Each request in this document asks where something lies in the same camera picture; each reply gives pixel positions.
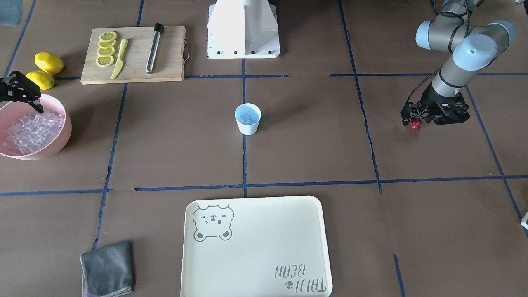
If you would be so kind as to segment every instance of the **white tray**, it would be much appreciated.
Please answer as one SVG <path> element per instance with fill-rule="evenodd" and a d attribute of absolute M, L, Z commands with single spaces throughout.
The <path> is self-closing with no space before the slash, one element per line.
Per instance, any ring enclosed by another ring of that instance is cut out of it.
<path fill-rule="evenodd" d="M 187 206 L 182 297 L 328 297 L 332 287 L 317 198 L 198 200 Z"/>

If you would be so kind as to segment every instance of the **cartoon bear face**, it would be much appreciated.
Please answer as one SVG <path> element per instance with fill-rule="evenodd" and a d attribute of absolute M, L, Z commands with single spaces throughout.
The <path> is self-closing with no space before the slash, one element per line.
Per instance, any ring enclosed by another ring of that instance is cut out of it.
<path fill-rule="evenodd" d="M 193 221 L 196 225 L 194 239 L 197 242 L 204 241 L 207 237 L 220 237 L 222 240 L 231 238 L 231 221 L 234 212 L 229 205 L 221 208 L 218 205 L 209 205 L 205 209 L 198 206 L 193 213 Z"/>

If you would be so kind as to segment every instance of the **tray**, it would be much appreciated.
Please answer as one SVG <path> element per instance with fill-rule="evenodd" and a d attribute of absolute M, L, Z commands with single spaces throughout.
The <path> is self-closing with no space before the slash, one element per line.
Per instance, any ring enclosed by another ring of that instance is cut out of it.
<path fill-rule="evenodd" d="M 99 35 L 108 31 L 117 33 L 114 59 L 117 59 L 121 39 L 128 39 L 128 45 L 123 56 L 123 69 L 115 79 L 110 79 L 115 63 L 106 68 L 101 68 L 96 65 Z M 154 73 L 147 74 L 145 68 L 147 66 L 148 54 L 150 53 L 153 37 L 154 27 L 93 29 L 82 69 L 81 83 L 83 85 L 91 85 L 98 83 L 183 80 L 185 27 L 164 28 L 159 40 Z"/>
<path fill-rule="evenodd" d="M 183 297 L 329 296 L 321 203 L 313 196 L 190 203 L 181 281 Z"/>

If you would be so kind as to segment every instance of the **lemon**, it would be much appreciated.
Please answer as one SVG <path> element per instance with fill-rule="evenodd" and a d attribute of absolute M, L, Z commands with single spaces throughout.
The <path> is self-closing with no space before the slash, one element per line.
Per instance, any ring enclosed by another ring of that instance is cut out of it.
<path fill-rule="evenodd" d="M 54 75 L 64 68 L 61 58 L 50 52 L 40 52 L 35 55 L 35 64 L 45 72 Z"/>
<path fill-rule="evenodd" d="M 117 33 L 114 31 L 105 32 L 99 35 L 99 41 L 112 42 L 117 38 Z"/>
<path fill-rule="evenodd" d="M 116 49 L 114 47 L 106 48 L 106 49 L 98 48 L 97 49 L 97 56 L 99 56 L 99 57 L 109 57 L 109 56 L 113 55 L 115 52 L 116 52 Z"/>
<path fill-rule="evenodd" d="M 112 48 L 114 45 L 116 45 L 116 40 L 112 40 L 110 42 L 106 42 L 106 41 L 100 41 L 99 40 L 99 47 L 102 48 L 102 49 L 108 49 L 108 48 Z"/>
<path fill-rule="evenodd" d="M 31 71 L 28 73 L 27 78 L 31 79 L 41 90 L 51 89 L 55 84 L 55 80 L 51 74 L 44 71 Z"/>
<path fill-rule="evenodd" d="M 114 63 L 114 58 L 112 56 L 109 57 L 97 57 L 96 64 L 99 67 L 108 67 Z"/>

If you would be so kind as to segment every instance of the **pink bowl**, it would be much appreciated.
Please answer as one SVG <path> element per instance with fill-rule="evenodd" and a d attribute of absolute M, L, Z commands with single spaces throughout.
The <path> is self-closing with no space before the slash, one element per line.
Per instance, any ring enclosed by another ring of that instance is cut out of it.
<path fill-rule="evenodd" d="M 38 160 L 45 157 L 49 157 L 58 151 L 60 151 L 68 142 L 71 136 L 71 119 L 68 112 L 64 109 L 64 106 L 50 95 L 42 94 L 40 97 L 40 104 L 45 110 L 49 110 L 51 113 L 65 115 L 64 126 L 59 132 L 58 136 L 47 146 L 43 147 L 39 151 L 36 151 L 27 155 L 13 155 L 13 152 L 7 147 L 2 145 L 4 139 L 8 136 L 6 130 L 11 126 L 13 122 L 17 122 L 23 116 L 28 115 L 33 107 L 27 103 L 22 102 L 9 102 L 4 107 L 0 108 L 0 155 L 7 156 L 19 160 Z"/>

